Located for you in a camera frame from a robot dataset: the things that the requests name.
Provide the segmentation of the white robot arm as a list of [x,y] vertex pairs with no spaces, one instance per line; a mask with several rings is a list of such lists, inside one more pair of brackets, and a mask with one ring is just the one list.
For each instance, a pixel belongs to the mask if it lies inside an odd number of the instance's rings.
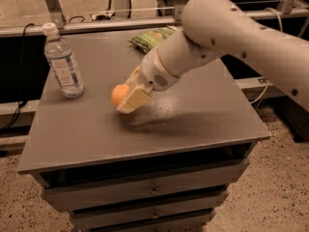
[[309,110],[309,42],[251,19],[230,0],[189,0],[182,27],[147,53],[113,96],[129,114],[182,75],[226,54],[238,58],[282,93]]

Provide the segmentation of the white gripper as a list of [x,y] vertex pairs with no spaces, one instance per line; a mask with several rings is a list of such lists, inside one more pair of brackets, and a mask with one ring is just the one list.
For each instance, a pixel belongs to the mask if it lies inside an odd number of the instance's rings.
[[157,92],[169,89],[180,80],[164,68],[159,59],[158,51],[154,48],[144,56],[140,68],[137,67],[127,78],[125,85],[130,89],[117,105],[118,111],[129,114],[151,100],[152,89],[140,84],[140,77],[145,84],[151,86]]

